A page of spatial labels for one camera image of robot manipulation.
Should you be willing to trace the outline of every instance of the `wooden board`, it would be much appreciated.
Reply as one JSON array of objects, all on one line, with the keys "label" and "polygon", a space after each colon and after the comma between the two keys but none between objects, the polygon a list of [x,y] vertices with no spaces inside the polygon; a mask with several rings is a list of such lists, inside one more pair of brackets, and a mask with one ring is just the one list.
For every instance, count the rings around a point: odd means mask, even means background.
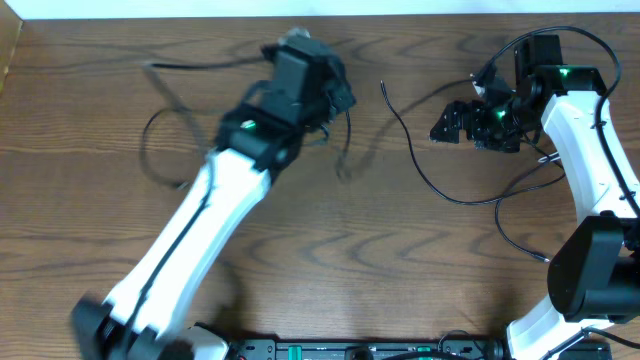
[{"label": "wooden board", "polygon": [[[467,79],[509,39],[571,24],[616,49],[624,79],[611,99],[618,135],[640,170],[640,15],[496,15],[272,19],[34,21],[0,99],[0,357],[73,358],[69,312],[124,277],[184,197],[143,176],[140,132],[163,106],[140,71],[150,59],[218,62],[252,56],[292,26],[332,44],[358,98],[352,111],[349,181],[335,175],[336,146],[305,148],[240,225],[205,278],[188,323],[281,338],[437,338],[451,329],[499,332],[546,293],[546,266],[508,246],[493,207],[445,202],[416,173],[380,80],[405,116],[417,157],[450,196],[504,190],[536,164],[471,144],[433,144],[444,106],[470,100]],[[612,69],[588,40],[564,35],[568,63]],[[510,56],[503,59],[511,79]],[[205,74],[168,74],[194,108],[231,109],[259,64]],[[219,115],[201,117],[214,134]],[[552,150],[548,139],[545,149]],[[153,165],[189,177],[199,166],[188,131],[168,116],[156,126]],[[550,167],[530,184],[558,175]],[[505,202],[502,222],[518,243],[553,255],[576,226],[566,182]],[[617,334],[640,340],[637,322]],[[619,346],[620,358],[638,357]]]}]

